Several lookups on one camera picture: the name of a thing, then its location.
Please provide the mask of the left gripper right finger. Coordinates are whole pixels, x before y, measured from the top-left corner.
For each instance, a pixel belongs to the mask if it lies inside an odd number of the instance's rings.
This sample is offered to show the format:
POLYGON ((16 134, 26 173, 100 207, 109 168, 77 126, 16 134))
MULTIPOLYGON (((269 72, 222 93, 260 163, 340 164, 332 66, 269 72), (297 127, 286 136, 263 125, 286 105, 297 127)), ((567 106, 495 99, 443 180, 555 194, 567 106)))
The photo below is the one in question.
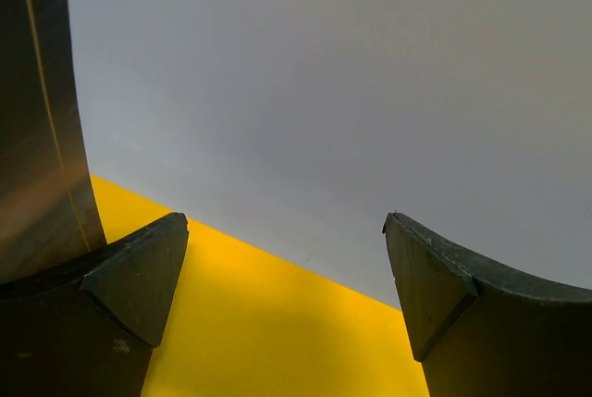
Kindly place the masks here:
POLYGON ((383 233, 430 395, 590 395, 589 289, 503 265, 400 212, 383 233))

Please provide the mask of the A Tale of Two Cities book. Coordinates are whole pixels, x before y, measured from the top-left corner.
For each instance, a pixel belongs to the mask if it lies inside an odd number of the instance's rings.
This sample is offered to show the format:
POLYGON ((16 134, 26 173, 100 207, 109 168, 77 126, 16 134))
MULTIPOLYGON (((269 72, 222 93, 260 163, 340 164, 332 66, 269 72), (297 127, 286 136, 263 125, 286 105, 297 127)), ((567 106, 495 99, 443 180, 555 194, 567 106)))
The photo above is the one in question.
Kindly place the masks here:
POLYGON ((1 280, 105 243, 80 121, 68 0, 1 0, 1 280))

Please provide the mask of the blue yellow wooden bookshelf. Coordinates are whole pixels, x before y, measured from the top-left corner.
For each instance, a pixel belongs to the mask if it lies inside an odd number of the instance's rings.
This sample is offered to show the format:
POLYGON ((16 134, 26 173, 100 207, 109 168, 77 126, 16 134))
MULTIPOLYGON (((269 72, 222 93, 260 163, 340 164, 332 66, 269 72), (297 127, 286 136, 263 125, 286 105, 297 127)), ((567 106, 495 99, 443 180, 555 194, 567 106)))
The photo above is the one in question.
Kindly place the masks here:
POLYGON ((146 396, 425 396, 401 311, 190 219, 146 396))

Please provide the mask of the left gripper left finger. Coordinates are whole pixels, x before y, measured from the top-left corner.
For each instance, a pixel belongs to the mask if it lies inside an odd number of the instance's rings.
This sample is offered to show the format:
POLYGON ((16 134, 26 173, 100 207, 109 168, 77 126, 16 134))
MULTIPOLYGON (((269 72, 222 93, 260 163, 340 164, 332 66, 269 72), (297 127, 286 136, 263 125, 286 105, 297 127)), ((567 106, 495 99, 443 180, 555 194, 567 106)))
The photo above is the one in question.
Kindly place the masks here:
POLYGON ((4 396, 139 396, 186 254, 182 213, 1 287, 4 396))

